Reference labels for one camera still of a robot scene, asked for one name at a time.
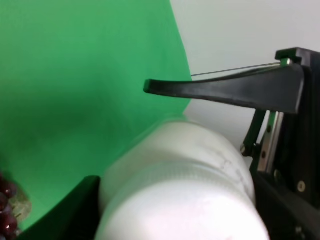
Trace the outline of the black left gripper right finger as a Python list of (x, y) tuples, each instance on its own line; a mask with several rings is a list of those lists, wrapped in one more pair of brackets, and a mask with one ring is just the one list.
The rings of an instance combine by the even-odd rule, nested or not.
[(271, 240), (318, 240), (320, 211), (275, 182), (269, 174), (253, 176), (256, 208)]

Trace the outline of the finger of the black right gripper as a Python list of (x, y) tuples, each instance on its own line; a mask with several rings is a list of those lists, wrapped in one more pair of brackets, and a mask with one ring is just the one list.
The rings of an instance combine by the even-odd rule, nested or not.
[(148, 79), (143, 90), (153, 95), (296, 114), (304, 83), (303, 68), (299, 64), (292, 64), (197, 81)]

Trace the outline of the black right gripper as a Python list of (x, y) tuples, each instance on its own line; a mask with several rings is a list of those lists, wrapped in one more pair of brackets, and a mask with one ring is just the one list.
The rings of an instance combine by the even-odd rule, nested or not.
[(256, 110), (240, 148), (253, 158), (251, 170), (279, 172), (287, 187), (304, 201), (320, 207), (320, 54), (295, 47), (276, 52), (281, 66), (298, 64), (304, 86), (298, 114), (271, 112), (260, 144), (265, 111)]

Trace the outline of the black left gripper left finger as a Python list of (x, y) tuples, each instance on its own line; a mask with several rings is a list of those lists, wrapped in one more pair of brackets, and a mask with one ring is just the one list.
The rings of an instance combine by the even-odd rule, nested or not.
[(85, 177), (58, 205), (24, 230), (19, 240), (93, 240), (100, 222), (99, 176)]

